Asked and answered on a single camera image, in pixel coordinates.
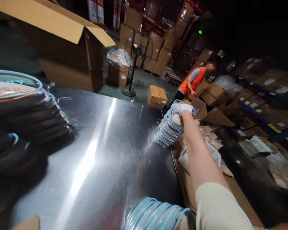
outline white plastic basket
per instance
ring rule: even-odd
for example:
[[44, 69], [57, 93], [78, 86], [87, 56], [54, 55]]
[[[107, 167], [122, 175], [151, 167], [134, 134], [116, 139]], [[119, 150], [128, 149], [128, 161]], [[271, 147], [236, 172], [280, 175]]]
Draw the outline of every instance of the white plastic basket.
[[[218, 167], [221, 168], [221, 154], [217, 150], [215, 150], [215, 148], [211, 144], [209, 144], [207, 141], [205, 142], [206, 142], [209, 152], [214, 158], [214, 161], [217, 163]], [[186, 152], [186, 150], [187, 150], [187, 146], [185, 146], [184, 149], [181, 151], [178, 161], [185, 168], [185, 170], [189, 172], [189, 160], [188, 160], [188, 153]]]

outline fan stand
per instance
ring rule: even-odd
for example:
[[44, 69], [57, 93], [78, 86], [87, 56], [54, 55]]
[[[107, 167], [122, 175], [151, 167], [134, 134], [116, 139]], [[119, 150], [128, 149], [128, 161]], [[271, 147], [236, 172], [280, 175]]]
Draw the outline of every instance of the fan stand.
[[131, 73], [131, 79], [130, 79], [130, 84], [129, 88], [123, 88], [122, 93], [126, 96], [129, 97], [134, 97], [137, 95], [137, 93], [134, 91], [134, 89], [131, 88], [132, 85], [132, 80], [133, 80], [133, 74], [134, 74], [134, 69], [135, 69], [135, 64], [137, 62], [138, 56], [141, 54], [141, 48], [138, 45], [133, 45], [132, 46], [132, 51], [135, 54], [134, 62], [133, 62], [133, 68], [132, 68], [132, 73]]

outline concrete floor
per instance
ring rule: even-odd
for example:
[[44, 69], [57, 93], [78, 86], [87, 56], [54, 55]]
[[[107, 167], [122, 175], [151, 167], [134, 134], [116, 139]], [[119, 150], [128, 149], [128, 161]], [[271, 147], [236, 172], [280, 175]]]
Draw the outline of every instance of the concrete floor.
[[[116, 44], [118, 44], [119, 33], [109, 30], [107, 30], [107, 32], [116, 42]], [[108, 74], [108, 61], [106, 59], [106, 55], [109, 50], [110, 49], [108, 48], [104, 48], [104, 79]], [[35, 51], [30, 47], [28, 42], [21, 35], [20, 31], [4, 23], [0, 23], [0, 69], [27, 73], [38, 77], [43, 82], [46, 81], [46, 79], [43, 77], [43, 71], [38, 63]], [[176, 94], [177, 85], [168, 83], [164, 77], [157, 77], [137, 68], [134, 71], [132, 83], [132, 88], [137, 93], [135, 97], [130, 98], [122, 94], [122, 87], [113, 87], [106, 84], [104, 84], [99, 93], [126, 101], [131, 101], [131, 99], [134, 99], [134, 103], [147, 105], [147, 92], [150, 85], [161, 87], [165, 90], [168, 97], [168, 104], [172, 101], [174, 95]]]

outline metal table surface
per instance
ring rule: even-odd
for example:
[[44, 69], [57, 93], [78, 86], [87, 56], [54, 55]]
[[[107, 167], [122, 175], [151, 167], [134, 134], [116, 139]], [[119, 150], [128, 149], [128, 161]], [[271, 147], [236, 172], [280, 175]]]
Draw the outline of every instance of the metal table surface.
[[160, 110], [76, 89], [52, 89], [78, 130], [48, 157], [45, 177], [12, 207], [9, 227], [121, 229], [145, 197], [183, 206], [171, 151], [153, 143]]

